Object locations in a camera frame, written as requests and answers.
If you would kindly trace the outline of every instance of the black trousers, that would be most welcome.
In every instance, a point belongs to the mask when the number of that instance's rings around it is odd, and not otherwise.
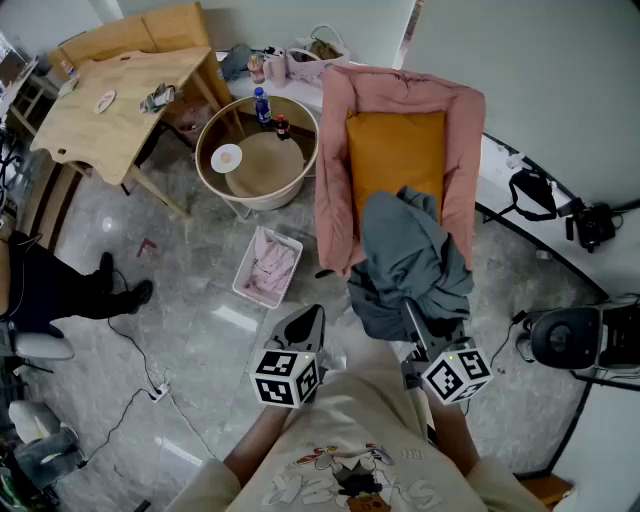
[[[28,237],[14,232],[9,240],[11,284],[7,316],[18,328],[44,332],[57,318],[78,315],[95,320],[130,313],[132,292],[104,293],[100,271],[84,276]]]

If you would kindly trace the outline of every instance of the black boot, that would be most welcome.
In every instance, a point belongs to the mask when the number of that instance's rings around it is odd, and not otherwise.
[[[135,306],[129,314],[135,315],[140,309],[140,306],[147,304],[151,300],[151,296],[153,295],[153,283],[149,279],[140,281],[131,293],[134,295]]]
[[[100,257],[100,288],[104,293],[113,291],[113,256],[103,252]]]

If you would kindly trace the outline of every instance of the pink cloth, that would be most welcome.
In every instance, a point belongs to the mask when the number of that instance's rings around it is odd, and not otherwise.
[[[324,73],[320,142],[316,160],[316,235],[320,265],[347,276],[365,259],[354,230],[347,163],[347,111],[446,112],[442,227],[451,233],[471,269],[471,243],[484,128],[484,95],[431,75],[367,66]]]
[[[264,229],[260,228],[256,233],[255,254],[247,288],[282,295],[296,262],[293,249],[275,240],[267,240]]]

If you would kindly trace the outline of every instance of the red object on floor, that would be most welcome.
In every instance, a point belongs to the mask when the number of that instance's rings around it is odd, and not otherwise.
[[[154,244],[151,240],[149,240],[148,238],[145,238],[145,239],[142,241],[142,244],[140,244],[140,249],[138,249],[138,254],[137,254],[136,258],[139,258],[139,257],[140,257],[140,255],[142,254],[142,250],[143,250],[147,245],[148,245],[149,247],[151,247],[152,249],[157,249],[157,248],[158,248],[158,246],[157,246],[156,244]]]

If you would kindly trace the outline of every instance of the small red bottle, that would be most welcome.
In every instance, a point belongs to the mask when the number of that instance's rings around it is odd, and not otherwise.
[[[287,140],[291,137],[289,134],[289,121],[284,118],[284,114],[278,114],[276,119],[276,135],[280,140]]]

